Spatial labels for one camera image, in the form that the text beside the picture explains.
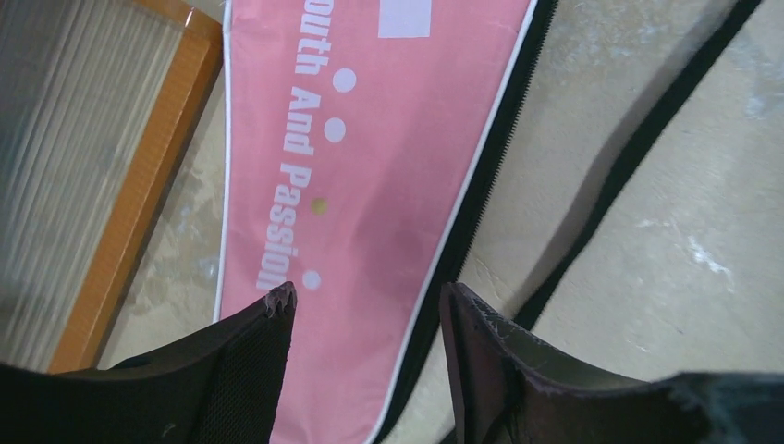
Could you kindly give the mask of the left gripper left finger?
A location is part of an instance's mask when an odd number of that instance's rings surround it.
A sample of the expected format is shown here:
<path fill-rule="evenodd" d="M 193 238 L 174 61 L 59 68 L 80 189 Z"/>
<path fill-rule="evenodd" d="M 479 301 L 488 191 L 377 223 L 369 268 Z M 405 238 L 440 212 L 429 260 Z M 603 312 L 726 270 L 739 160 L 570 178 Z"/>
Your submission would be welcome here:
<path fill-rule="evenodd" d="M 105 370 L 1 367 L 5 443 L 266 443 L 288 360 L 297 292 Z"/>

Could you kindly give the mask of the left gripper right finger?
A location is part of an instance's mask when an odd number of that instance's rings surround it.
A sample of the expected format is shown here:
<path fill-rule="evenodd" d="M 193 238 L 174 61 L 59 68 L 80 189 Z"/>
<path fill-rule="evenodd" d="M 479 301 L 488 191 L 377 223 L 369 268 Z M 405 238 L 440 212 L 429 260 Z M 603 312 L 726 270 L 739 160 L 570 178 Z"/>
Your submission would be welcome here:
<path fill-rule="evenodd" d="M 441 290 L 450 443 L 779 443 L 783 377 L 680 373 L 645 382 L 581 361 L 469 287 Z"/>

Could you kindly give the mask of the pink sport racket bag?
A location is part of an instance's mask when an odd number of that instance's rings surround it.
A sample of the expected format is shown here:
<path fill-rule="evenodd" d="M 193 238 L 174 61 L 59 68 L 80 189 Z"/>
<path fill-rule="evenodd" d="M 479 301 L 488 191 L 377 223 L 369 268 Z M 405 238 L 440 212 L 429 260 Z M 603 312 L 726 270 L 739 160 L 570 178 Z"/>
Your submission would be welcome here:
<path fill-rule="evenodd" d="M 378 443 L 423 370 L 550 1 L 229 1 L 215 318 L 289 282 L 274 443 Z"/>

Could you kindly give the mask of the wooden three-tier shelf rack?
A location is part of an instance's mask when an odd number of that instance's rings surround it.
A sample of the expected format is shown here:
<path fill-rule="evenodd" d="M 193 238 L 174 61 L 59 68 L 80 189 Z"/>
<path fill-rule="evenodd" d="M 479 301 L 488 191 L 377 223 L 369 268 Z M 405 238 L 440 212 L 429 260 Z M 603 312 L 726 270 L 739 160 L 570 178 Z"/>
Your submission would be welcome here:
<path fill-rule="evenodd" d="M 95 364 L 223 62 L 192 1 L 1 5 L 1 360 Z"/>

